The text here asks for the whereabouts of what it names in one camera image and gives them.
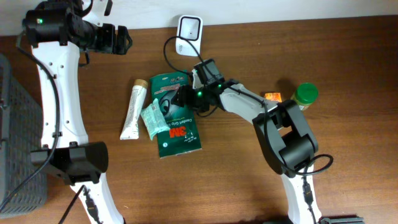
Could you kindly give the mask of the green lid small jar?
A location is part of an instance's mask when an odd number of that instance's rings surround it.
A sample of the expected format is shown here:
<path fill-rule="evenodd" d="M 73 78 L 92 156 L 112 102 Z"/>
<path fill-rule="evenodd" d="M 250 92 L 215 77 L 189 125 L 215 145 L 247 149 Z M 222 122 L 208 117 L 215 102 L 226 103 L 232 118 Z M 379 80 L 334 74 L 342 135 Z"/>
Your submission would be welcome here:
<path fill-rule="evenodd" d="M 318 98 L 318 88 L 312 83 L 303 83 L 297 87 L 291 96 L 300 110 L 306 110 Z"/>

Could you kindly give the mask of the white cream tube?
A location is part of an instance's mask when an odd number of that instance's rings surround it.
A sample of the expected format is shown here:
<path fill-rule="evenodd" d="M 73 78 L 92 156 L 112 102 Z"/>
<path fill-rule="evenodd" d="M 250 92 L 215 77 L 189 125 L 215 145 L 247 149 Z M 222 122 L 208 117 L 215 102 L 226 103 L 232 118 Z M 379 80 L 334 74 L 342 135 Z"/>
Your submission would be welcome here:
<path fill-rule="evenodd" d="M 120 140 L 131 140 L 139 138 L 138 120 L 141 114 L 141 109 L 145 102 L 147 87 L 148 82 L 143 79 L 137 79 L 134 81 L 126 119 L 124 122 L 123 130 L 119 137 Z"/>

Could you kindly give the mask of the teal tissue packet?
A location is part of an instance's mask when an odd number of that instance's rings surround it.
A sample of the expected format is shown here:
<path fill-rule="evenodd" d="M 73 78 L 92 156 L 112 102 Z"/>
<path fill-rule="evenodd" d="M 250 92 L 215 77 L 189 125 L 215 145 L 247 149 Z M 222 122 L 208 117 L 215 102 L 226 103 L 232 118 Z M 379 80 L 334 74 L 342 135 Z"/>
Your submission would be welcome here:
<path fill-rule="evenodd" d="M 142 109 L 141 117 L 149 133 L 150 140 L 152 141 L 156 134 L 164 131 L 169 131 L 170 127 L 165 121 L 165 118 L 160 110 L 159 101 L 157 98 L 153 102 Z"/>

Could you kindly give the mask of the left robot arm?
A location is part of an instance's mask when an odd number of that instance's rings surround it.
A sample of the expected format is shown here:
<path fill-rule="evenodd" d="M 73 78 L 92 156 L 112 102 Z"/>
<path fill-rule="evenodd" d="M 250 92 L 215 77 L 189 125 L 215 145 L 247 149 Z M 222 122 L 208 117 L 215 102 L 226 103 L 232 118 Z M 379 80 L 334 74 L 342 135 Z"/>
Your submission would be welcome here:
<path fill-rule="evenodd" d="M 108 149 L 90 142 L 81 115 L 78 69 L 81 55 L 124 55 L 132 39 L 124 26 L 104 22 L 111 1 L 43 1 L 22 21 L 37 64 L 43 108 L 35 166 L 71 187 L 92 223 L 124 223 L 106 179 Z"/>

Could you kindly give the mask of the green 3M gloves packet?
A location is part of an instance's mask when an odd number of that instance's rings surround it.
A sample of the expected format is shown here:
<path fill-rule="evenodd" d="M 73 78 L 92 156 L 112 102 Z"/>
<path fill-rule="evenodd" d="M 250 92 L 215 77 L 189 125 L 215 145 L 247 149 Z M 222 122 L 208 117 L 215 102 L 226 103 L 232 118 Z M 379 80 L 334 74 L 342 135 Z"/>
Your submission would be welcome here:
<path fill-rule="evenodd" d="M 157 134 L 161 158 L 202 149 L 193 111 L 186 106 L 172 104 L 178 88 L 188 84 L 188 76 L 180 72 L 164 73 L 150 78 L 151 97 L 158 101 L 160 111 L 170 128 Z"/>

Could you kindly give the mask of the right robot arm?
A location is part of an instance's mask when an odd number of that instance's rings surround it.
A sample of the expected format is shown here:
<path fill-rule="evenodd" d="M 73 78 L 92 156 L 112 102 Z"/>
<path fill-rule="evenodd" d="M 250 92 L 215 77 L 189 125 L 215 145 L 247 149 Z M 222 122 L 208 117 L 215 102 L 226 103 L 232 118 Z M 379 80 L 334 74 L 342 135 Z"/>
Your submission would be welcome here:
<path fill-rule="evenodd" d="M 318 143 L 299 105 L 266 100 L 237 80 L 225 80 L 212 59 L 196 64 L 190 77 L 192 84 L 181 86 L 172 104 L 197 112 L 216 106 L 251 123 L 266 162 L 282 178 L 290 221 L 318 223 L 312 178 Z"/>

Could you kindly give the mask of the orange tissue pack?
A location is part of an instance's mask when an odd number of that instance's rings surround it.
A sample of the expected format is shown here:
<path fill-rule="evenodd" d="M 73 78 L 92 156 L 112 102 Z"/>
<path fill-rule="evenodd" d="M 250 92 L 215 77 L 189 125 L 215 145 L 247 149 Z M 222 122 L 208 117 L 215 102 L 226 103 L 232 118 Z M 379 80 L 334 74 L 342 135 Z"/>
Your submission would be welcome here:
<path fill-rule="evenodd" d="M 264 94 L 264 98 L 270 101 L 282 102 L 282 97 L 279 92 L 268 92 Z"/>

